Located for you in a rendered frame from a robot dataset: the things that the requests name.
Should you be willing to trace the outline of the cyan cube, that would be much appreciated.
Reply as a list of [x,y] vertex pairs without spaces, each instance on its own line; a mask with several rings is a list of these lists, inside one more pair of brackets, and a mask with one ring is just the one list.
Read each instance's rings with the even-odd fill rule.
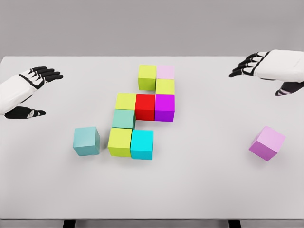
[[152,160],[154,132],[150,130],[133,130],[131,137],[131,157],[140,160]]

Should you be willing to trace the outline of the red cube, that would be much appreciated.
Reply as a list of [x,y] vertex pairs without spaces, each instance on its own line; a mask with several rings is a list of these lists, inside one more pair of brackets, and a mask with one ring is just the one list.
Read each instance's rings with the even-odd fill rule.
[[155,95],[137,94],[135,102],[135,117],[140,121],[154,121]]

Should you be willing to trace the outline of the mint green cube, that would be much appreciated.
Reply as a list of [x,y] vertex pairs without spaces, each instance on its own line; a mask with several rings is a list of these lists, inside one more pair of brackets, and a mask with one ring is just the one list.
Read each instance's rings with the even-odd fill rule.
[[115,109],[112,128],[134,129],[135,127],[135,111]]

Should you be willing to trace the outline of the pink cube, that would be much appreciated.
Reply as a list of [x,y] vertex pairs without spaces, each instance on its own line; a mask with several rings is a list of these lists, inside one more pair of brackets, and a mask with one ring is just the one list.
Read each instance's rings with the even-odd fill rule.
[[157,65],[156,78],[157,79],[174,79],[175,67],[171,65]]
[[265,126],[254,138],[249,151],[265,161],[272,159],[280,151],[286,136]]

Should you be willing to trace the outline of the purple cube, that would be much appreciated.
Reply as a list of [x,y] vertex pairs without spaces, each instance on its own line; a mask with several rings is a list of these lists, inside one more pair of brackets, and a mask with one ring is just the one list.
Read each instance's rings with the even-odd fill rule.
[[175,95],[156,94],[155,121],[173,122],[175,115]]

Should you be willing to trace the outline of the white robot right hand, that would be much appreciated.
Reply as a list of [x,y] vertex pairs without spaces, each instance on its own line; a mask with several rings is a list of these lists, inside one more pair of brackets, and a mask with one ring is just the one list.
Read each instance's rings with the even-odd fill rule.
[[275,96],[293,94],[304,88],[304,52],[274,49],[253,53],[240,62],[229,77],[241,75],[281,81]]

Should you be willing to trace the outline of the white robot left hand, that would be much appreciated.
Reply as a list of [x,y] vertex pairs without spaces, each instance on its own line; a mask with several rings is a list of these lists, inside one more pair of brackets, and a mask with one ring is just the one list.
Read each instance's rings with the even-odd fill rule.
[[53,68],[38,66],[13,75],[0,84],[0,115],[7,119],[30,119],[44,116],[44,110],[20,106],[42,86],[54,80],[60,80],[63,75]]

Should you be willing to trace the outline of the yellow-green cube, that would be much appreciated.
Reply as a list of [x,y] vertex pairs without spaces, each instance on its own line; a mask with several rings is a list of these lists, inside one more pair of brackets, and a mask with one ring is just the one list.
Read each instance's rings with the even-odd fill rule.
[[110,130],[108,150],[111,156],[131,157],[132,129],[112,128]]
[[156,94],[174,95],[175,80],[174,79],[156,79]]
[[155,91],[156,65],[139,65],[138,87],[139,90]]
[[115,109],[135,110],[136,96],[135,93],[118,93]]

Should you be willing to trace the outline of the pale teal cube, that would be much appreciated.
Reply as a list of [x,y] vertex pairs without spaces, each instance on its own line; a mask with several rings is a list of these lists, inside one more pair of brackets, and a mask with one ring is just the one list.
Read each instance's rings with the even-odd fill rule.
[[100,135],[97,128],[94,126],[76,128],[73,149],[78,156],[98,155],[100,153]]

